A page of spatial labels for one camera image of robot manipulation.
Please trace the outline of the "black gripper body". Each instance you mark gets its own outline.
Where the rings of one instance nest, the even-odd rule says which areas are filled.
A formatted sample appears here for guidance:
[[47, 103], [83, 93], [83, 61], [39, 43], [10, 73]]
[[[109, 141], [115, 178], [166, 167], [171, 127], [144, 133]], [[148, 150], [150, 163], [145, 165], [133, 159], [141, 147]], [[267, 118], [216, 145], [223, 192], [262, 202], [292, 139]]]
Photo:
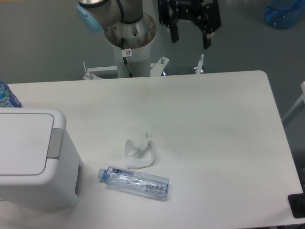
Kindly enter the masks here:
[[159, 23], [168, 28], [179, 20], [191, 21], [203, 32], [214, 32], [221, 27], [217, 0], [159, 0]]

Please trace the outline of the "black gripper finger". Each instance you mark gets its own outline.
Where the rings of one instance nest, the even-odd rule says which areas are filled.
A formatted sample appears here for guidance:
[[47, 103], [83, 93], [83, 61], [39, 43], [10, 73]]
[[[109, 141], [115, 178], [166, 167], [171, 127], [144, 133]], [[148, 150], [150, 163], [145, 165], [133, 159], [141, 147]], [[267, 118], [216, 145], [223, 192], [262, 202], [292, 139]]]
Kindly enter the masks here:
[[170, 35], [172, 43], [176, 43], [177, 41], [179, 41], [179, 31], [178, 26], [176, 24], [170, 26]]
[[212, 45], [213, 31], [203, 31], [203, 48], [208, 49]]

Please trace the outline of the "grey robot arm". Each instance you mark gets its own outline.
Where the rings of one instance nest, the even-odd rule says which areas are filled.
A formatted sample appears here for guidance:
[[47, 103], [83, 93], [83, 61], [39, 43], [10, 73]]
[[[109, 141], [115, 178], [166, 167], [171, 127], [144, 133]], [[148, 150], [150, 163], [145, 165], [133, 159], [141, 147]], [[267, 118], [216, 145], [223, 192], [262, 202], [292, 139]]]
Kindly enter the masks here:
[[[212, 34], [221, 27], [216, 0], [159, 0], [159, 23], [170, 30], [173, 43], [179, 40], [179, 20], [193, 22], [203, 34], [203, 47], [211, 46]], [[104, 31], [108, 41], [121, 49], [137, 49], [155, 37], [156, 26], [148, 20], [141, 0], [80, 0], [77, 13], [92, 32]]]

